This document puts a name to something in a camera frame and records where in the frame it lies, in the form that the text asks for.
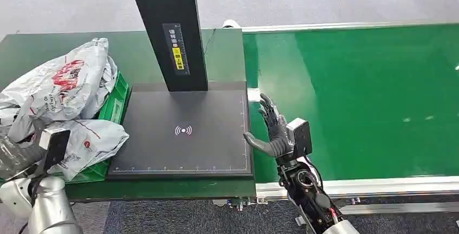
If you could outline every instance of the yellow label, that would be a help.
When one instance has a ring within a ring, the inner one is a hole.
[[[184,70],[185,68],[183,66],[182,53],[180,53],[180,48],[172,48],[172,53],[174,54],[175,66],[177,67],[177,70]]]

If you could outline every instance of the wireless charging symbol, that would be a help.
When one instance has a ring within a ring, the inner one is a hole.
[[[187,135],[191,135],[191,132],[193,131],[192,127],[191,126],[188,126],[186,128],[181,128],[179,126],[177,126],[175,128],[175,135],[180,135],[180,134],[187,134]]]

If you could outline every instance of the black vertical post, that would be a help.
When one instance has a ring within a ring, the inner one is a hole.
[[[207,90],[196,0],[135,1],[169,91]]]

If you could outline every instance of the floor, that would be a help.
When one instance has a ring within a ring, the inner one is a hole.
[[[459,0],[198,0],[203,28],[231,18],[241,26],[335,22],[459,22]],[[15,33],[144,30],[134,0],[0,0],[0,40]],[[86,234],[304,233],[283,201],[234,212],[208,201],[137,201],[74,206]],[[361,233],[459,233],[450,213],[355,216]],[[0,204],[2,233],[24,220]]]

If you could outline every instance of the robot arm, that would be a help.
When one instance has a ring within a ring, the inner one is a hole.
[[[64,158],[70,131],[45,129],[36,136],[40,144],[32,149],[43,149],[44,158],[38,166],[30,154],[16,159],[22,162],[16,163],[17,170],[12,170],[15,173],[0,187],[0,199],[16,216],[29,219],[29,234],[83,234],[65,194],[64,181],[46,174]]]
[[[287,124],[264,94],[260,103],[263,109],[259,112],[265,120],[270,142],[256,139],[249,132],[244,133],[244,138],[250,146],[276,159],[279,185],[287,190],[304,221],[315,234],[358,234],[323,190],[321,177],[312,171],[314,166],[307,158],[312,152],[309,123],[295,119]]]

